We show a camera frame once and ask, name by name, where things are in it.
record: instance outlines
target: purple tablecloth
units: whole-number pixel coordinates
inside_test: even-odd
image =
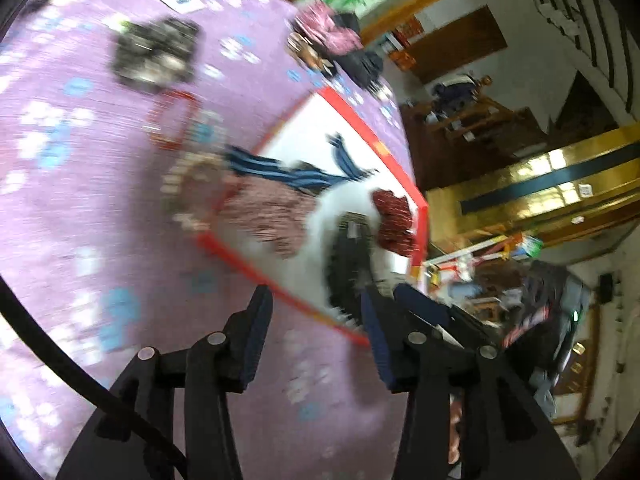
[[[295,8],[283,0],[206,0],[196,78],[182,85],[253,146],[326,81],[285,53]],[[142,131],[152,96],[108,65],[123,13],[171,15],[158,0],[78,0],[15,25],[0,46],[0,273],[53,339],[109,385],[138,348],[186,348],[244,308],[253,284],[203,254],[162,208],[172,154]],[[346,76],[332,84],[412,174],[395,104]],[[0,417],[46,478],[93,407],[0,319]],[[387,480],[404,397],[370,352],[277,304],[257,377],[230,398],[245,478]]]

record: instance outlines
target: black cable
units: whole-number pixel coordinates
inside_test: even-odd
[[[187,459],[175,445],[139,413],[100,385],[66,355],[31,317],[0,276],[0,314],[18,337],[66,384],[105,414],[125,424],[137,436],[159,449],[187,479]]]

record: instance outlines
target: wooden door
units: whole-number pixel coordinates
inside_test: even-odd
[[[412,44],[407,52],[416,61],[412,72],[427,84],[504,48],[507,42],[500,27],[489,7],[484,6],[434,30]]]

